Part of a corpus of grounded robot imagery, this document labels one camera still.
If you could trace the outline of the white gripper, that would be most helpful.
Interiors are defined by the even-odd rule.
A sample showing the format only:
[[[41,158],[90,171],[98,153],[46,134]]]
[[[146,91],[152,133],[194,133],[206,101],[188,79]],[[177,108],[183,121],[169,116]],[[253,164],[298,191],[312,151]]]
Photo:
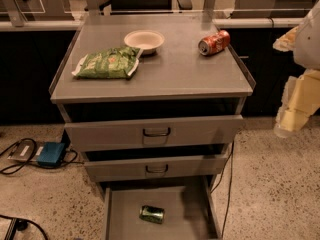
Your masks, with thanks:
[[[293,51],[294,61],[308,68],[299,77],[290,76],[285,84],[274,133],[287,138],[300,131],[320,108],[320,1],[298,27],[273,43],[273,48]]]

